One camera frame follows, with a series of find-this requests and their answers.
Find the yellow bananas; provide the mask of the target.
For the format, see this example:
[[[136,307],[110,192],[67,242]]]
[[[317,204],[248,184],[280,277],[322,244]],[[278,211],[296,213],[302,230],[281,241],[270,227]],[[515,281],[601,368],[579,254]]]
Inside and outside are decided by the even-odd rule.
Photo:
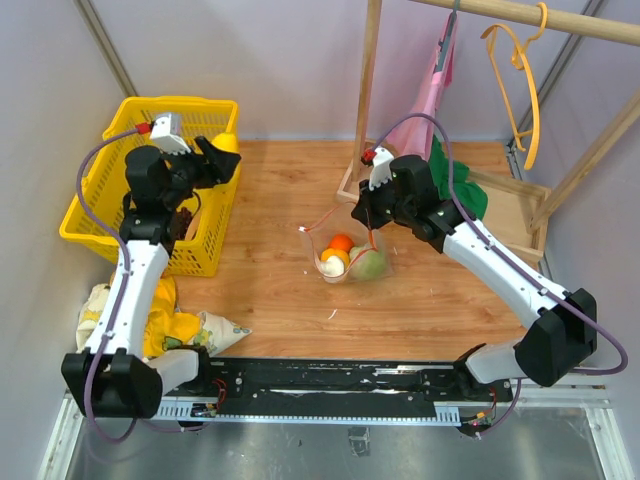
[[[214,147],[221,151],[235,154],[239,153],[239,142],[237,136],[233,133],[219,133],[213,138],[211,143]]]

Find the orange fruit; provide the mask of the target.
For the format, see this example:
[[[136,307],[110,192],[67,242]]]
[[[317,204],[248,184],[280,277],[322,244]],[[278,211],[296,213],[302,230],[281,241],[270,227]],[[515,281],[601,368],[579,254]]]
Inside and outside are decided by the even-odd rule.
[[[354,247],[353,240],[346,234],[336,234],[329,243],[329,247],[349,253]]]

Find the clear zip bag orange zipper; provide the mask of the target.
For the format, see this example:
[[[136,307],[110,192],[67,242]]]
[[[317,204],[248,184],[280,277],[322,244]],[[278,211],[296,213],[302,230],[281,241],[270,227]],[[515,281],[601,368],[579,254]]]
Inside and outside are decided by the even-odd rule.
[[[393,273],[381,233],[355,220],[354,207],[354,202],[341,203],[298,228],[311,266],[329,284],[379,280]]]

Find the green cabbage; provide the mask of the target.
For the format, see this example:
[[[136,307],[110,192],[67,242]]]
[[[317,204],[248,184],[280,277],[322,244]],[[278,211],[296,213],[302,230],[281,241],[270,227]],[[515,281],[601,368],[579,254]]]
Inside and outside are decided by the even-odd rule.
[[[370,249],[367,245],[354,246],[349,257],[349,277],[354,281],[373,280],[387,273],[389,264],[384,250]]]

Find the yellow bell pepper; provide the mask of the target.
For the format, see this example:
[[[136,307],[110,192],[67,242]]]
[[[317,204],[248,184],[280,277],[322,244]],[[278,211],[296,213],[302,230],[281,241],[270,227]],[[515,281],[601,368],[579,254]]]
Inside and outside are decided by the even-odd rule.
[[[341,254],[342,252],[337,249],[328,248],[322,252],[320,259],[322,262],[326,262],[330,257],[340,257]]]

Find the white garlic toy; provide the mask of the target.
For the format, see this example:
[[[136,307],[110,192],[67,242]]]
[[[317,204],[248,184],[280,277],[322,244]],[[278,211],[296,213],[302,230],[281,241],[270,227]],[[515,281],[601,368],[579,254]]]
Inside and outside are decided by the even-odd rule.
[[[337,278],[343,275],[348,265],[337,255],[330,255],[320,262],[321,273],[328,278]]]

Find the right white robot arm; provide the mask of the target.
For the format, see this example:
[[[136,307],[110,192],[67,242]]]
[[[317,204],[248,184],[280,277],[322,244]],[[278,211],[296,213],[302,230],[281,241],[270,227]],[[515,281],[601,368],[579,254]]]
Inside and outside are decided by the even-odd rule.
[[[597,349],[597,303],[586,290],[573,292],[532,269],[506,249],[473,213],[442,200],[426,161],[394,157],[379,147],[364,161],[372,170],[359,184],[352,217],[369,229],[406,227],[472,272],[515,313],[526,332],[500,345],[481,344],[465,353],[453,375],[455,392],[474,400],[489,383],[528,378],[550,387]]]

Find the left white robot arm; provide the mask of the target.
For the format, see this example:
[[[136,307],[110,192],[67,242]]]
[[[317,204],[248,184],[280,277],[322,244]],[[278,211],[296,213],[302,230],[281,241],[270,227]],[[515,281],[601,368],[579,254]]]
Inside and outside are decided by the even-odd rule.
[[[144,145],[125,157],[129,186],[124,218],[109,228],[118,246],[114,282],[103,314],[79,353],[61,373],[82,413],[98,418],[150,419],[162,397],[182,386],[207,393],[214,383],[202,346],[181,346],[145,362],[143,337],[157,284],[179,237],[178,210],[197,189],[231,181],[241,160],[235,135],[198,136],[196,151],[169,154]]]

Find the brown bread roll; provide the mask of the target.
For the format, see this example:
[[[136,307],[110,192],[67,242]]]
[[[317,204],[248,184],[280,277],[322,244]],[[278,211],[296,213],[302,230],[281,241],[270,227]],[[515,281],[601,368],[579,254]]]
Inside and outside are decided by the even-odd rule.
[[[188,225],[185,238],[184,238],[185,241],[191,241],[195,239],[199,225],[200,225],[201,218],[202,218],[201,212],[198,212],[197,214],[194,215],[194,217],[192,218],[191,222]]]

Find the purple grapes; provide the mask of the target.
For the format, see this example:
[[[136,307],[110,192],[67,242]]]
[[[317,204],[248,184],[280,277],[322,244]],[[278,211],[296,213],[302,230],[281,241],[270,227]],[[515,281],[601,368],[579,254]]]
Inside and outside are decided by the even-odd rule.
[[[187,237],[189,226],[193,221],[193,214],[188,208],[182,207],[177,213],[177,220],[178,220],[178,239],[184,240]]]

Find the green cloth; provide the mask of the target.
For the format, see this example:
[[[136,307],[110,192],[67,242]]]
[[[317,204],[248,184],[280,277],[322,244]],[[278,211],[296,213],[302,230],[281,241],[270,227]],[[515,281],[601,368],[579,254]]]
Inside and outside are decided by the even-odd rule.
[[[433,183],[441,200],[451,199],[449,178],[449,159],[436,135],[432,137],[429,166]],[[482,220],[488,207],[488,196],[475,182],[469,180],[470,169],[464,163],[453,162],[453,187],[459,202],[475,217]]]

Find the wooden clothes rack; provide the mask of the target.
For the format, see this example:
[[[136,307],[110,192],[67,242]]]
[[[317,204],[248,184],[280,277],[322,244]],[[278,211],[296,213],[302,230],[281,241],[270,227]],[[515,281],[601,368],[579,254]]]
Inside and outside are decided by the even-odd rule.
[[[440,1],[438,7],[449,9],[454,1]],[[357,115],[355,147],[349,167],[345,172],[336,197],[342,202],[355,201],[359,183],[363,181],[361,157],[367,149],[387,147],[387,140],[369,143],[366,130],[369,116],[369,105],[373,85],[373,74],[382,4],[371,1],[367,5],[367,16],[364,35],[364,52],[362,60],[361,86]],[[537,36],[553,30],[568,34],[564,46],[568,52],[573,51],[581,38],[589,37],[618,44],[636,46],[639,43],[639,27],[636,24],[605,20],[587,14],[574,14],[560,10],[552,10],[544,3],[535,6],[509,1],[460,1],[457,18],[462,13],[480,15],[494,19],[494,24],[483,33],[487,53],[495,54],[495,45],[500,32],[509,36],[513,44],[512,64],[514,68],[525,74],[531,109],[527,120],[522,125],[511,126],[514,144],[526,155],[526,169],[531,169],[537,157],[541,135],[540,110],[544,99],[542,89],[536,87],[527,50]],[[521,41],[510,28],[511,23],[534,26],[536,36]],[[425,84],[427,92],[421,107],[424,113],[433,114],[439,101],[440,92],[449,82],[453,71],[454,35],[457,20],[451,37],[444,69],[427,76]],[[639,119],[639,98],[633,96],[609,123],[589,149],[582,155],[576,165],[565,175],[563,180],[553,189],[521,180],[501,178],[494,174],[470,171],[469,180],[477,183],[488,196],[489,212],[486,216],[490,224],[503,231],[503,240],[516,255],[528,263],[536,263],[543,257],[546,244],[548,221],[551,215],[567,200],[577,186],[602,161],[617,142]],[[433,133],[425,136],[425,152],[430,158]],[[453,165],[449,165],[448,184],[450,193],[453,187]]]

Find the yellow plastic basket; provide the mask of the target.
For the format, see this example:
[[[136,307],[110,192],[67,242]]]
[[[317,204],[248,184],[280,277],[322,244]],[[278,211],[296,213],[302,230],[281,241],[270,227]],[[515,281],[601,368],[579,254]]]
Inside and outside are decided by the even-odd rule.
[[[219,133],[237,133],[238,105],[232,100],[161,96],[125,99],[103,137],[108,139],[140,123],[151,122],[167,112],[181,116],[179,135],[191,148],[196,147],[194,138],[199,135],[212,141]],[[150,143],[148,136],[136,134],[102,148],[82,180],[88,205],[99,219],[113,229],[118,229],[123,220],[123,197],[129,190],[125,179],[125,155],[136,147]],[[202,218],[194,240],[176,242],[166,268],[167,274],[215,275],[240,172],[237,169],[229,183],[211,189],[199,189],[196,198],[181,203],[193,216],[201,212]],[[85,213],[77,198],[72,199],[67,209],[59,227],[59,235],[68,242],[83,245],[112,263],[118,258],[115,239]]]

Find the yellow patterned cloth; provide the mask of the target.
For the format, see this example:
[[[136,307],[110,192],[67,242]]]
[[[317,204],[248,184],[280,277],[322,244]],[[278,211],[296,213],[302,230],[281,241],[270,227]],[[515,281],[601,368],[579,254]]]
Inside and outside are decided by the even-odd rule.
[[[76,329],[76,346],[80,352],[96,328],[105,308],[111,285],[95,285],[83,304]],[[252,330],[225,317],[202,311],[181,312],[177,305],[177,287],[172,276],[162,277],[156,287],[144,332],[143,353],[155,358],[179,346],[204,346],[210,357],[236,344]]]

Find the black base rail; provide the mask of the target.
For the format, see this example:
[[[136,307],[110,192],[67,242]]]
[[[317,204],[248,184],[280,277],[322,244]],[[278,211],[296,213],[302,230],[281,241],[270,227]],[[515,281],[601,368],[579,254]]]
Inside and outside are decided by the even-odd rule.
[[[474,385],[450,362],[221,357],[211,367],[213,384],[173,390],[157,419],[458,426],[459,407],[512,399],[508,379]]]

